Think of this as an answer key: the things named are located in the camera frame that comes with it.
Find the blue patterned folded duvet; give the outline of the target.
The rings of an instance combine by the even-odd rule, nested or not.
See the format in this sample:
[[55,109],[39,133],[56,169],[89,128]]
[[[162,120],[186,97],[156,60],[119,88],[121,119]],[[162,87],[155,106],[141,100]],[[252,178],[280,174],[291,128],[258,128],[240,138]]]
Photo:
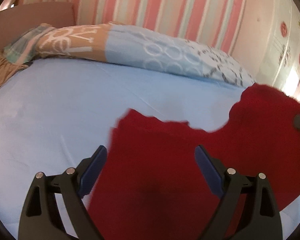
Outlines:
[[36,44],[41,57],[88,59],[247,88],[255,81],[227,53],[133,25],[106,23],[55,28]]

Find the white wardrobe with flowers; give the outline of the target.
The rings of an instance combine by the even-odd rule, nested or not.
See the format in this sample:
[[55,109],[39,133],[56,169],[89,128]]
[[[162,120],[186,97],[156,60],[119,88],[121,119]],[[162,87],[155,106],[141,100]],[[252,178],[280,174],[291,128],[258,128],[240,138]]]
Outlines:
[[293,0],[270,0],[270,34],[256,81],[300,102],[300,11]]

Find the light blue bed sheet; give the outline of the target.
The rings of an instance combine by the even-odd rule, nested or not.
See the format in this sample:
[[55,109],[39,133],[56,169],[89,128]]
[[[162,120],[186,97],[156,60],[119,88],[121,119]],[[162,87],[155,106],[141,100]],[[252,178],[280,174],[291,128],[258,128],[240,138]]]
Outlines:
[[242,88],[87,60],[37,60],[0,88],[0,220],[17,238],[34,178],[63,173],[108,145],[130,108],[213,131]]

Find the plaid pastel pillow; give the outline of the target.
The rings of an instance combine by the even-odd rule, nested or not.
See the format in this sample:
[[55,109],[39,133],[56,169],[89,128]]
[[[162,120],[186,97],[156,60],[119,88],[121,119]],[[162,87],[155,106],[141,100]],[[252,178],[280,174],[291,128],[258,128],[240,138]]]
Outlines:
[[41,37],[54,30],[55,27],[43,23],[23,33],[3,49],[4,57],[15,64],[25,64],[36,55],[36,44]]

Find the red knit sweater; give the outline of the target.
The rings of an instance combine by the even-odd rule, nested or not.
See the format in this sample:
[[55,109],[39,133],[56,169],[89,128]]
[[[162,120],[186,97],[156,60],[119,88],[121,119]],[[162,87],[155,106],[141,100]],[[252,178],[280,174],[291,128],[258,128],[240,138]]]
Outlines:
[[240,174],[269,179],[279,210],[300,196],[300,103],[252,85],[214,132],[131,109],[111,130],[88,212],[105,239],[197,239],[215,211],[194,158],[198,145]]

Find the tan satin cloth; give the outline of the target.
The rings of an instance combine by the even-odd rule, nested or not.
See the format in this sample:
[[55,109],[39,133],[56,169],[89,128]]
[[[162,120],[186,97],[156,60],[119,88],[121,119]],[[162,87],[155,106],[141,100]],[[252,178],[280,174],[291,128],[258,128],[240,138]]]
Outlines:
[[4,85],[18,71],[28,68],[25,64],[10,63],[0,50],[0,87]]

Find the pink brown headboard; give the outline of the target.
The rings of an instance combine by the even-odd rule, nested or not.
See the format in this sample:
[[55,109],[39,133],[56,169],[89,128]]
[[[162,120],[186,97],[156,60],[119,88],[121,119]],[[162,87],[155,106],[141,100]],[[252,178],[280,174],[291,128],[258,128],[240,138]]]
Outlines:
[[61,28],[75,25],[74,6],[69,2],[43,2],[0,11],[0,50],[42,23]]

